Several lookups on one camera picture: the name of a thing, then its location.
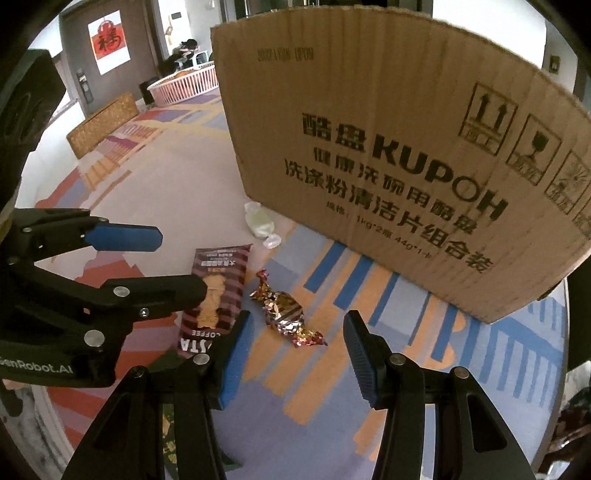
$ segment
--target doorway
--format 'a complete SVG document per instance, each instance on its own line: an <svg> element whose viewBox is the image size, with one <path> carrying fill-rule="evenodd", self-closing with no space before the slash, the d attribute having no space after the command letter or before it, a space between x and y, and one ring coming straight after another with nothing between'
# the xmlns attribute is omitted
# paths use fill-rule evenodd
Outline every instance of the doorway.
<svg viewBox="0 0 591 480"><path fill-rule="evenodd" d="M139 84L158 76L145 0L82 1L60 14L60 30L87 116L126 92L139 100Z"/></svg>

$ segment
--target patterned table surface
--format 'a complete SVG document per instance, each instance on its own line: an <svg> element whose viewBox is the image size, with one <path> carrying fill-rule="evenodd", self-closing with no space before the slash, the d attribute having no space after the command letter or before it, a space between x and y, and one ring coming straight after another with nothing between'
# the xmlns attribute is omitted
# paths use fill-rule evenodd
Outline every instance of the patterned table surface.
<svg viewBox="0 0 591 480"><path fill-rule="evenodd" d="M420 365L468 367L532 461L560 391L567 337L564 285L546 299L485 325L396 273L275 215L284 243L265 250L243 220L247 201L217 92L153 109L113 133L38 206L88 207L112 222L157 225L153 254L84 249L44 267L99 286L107 278L188 273L195 248L254 243L247 288L265 265L269 281L305 308L327 348L294 349L268 330L259 307L255 341L237 398L214 416L219 443L243 467L230 480L371 478L385 413L363 401L342 339L356 309L371 331ZM137 324L117 376L147 365L175 343L177 316ZM112 388L49 388L75 447ZM434 414L427 409L423 473L433 468Z"/></svg>

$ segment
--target plastic laundry basket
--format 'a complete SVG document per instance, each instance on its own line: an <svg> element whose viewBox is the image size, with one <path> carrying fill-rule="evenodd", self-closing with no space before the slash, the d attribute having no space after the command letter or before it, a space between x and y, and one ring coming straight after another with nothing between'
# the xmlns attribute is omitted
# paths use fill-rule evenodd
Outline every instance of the plastic laundry basket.
<svg viewBox="0 0 591 480"><path fill-rule="evenodd" d="M148 87L157 106L174 105L217 88L216 67L212 61L190 70L191 73L180 77L179 72L175 72Z"/></svg>

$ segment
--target gold foil candy wrapper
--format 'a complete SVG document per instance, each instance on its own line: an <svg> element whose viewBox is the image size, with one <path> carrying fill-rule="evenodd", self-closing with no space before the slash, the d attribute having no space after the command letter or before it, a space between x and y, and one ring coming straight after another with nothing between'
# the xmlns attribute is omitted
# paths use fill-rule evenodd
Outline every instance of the gold foil candy wrapper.
<svg viewBox="0 0 591 480"><path fill-rule="evenodd" d="M273 291L267 283L267 271L260 270L256 276L260 280L251 298L260 302L265 310L267 325L282 335L291 336L297 348L302 345L328 345L320 332L304 327L304 309L294 297L284 291Z"/></svg>

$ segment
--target silver bolt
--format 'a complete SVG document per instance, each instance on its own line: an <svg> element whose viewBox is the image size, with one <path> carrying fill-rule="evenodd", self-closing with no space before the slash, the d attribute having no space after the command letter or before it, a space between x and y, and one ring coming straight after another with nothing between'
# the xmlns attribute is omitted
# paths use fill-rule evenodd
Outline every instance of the silver bolt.
<svg viewBox="0 0 591 480"><path fill-rule="evenodd" d="M105 334L100 330L88 330L84 334L84 342L88 346L98 348L105 343Z"/></svg>
<svg viewBox="0 0 591 480"><path fill-rule="evenodd" d="M406 357L401 353L393 353L392 355L390 355L390 361L393 365L400 366L404 365L404 362L406 362Z"/></svg>
<svg viewBox="0 0 591 480"><path fill-rule="evenodd" d="M196 365L205 365L209 362L209 355L206 353L198 353L193 357L193 363Z"/></svg>
<svg viewBox="0 0 591 480"><path fill-rule="evenodd" d="M470 372L464 367L457 367L456 369L454 369L453 374L456 377L461 378L463 380L467 379L470 376Z"/></svg>
<svg viewBox="0 0 591 480"><path fill-rule="evenodd" d="M146 373L146 369L145 367L134 367L131 372L135 378L141 378L144 376L144 373Z"/></svg>
<svg viewBox="0 0 591 480"><path fill-rule="evenodd" d="M127 287L115 287L113 289L113 293L118 297L126 297L130 294L129 289Z"/></svg>

